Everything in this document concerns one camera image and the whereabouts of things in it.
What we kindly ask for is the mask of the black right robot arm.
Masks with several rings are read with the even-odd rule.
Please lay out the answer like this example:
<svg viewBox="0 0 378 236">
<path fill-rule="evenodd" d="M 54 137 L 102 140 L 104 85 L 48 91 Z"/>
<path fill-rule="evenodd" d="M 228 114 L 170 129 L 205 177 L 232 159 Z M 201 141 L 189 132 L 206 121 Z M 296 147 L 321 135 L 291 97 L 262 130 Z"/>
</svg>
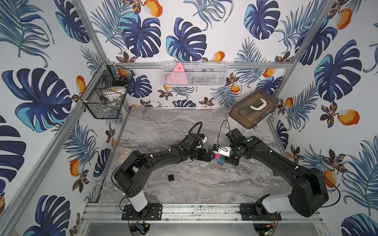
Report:
<svg viewBox="0 0 378 236">
<path fill-rule="evenodd" d="M 238 129 L 231 130 L 226 137 L 230 142 L 231 158 L 253 158 L 269 167 L 292 187 L 282 206 L 291 206 L 300 215 L 310 217 L 329 200 L 325 178 L 319 169 L 308 169 L 296 164 L 272 150 L 258 137 L 246 138 Z"/>
</svg>

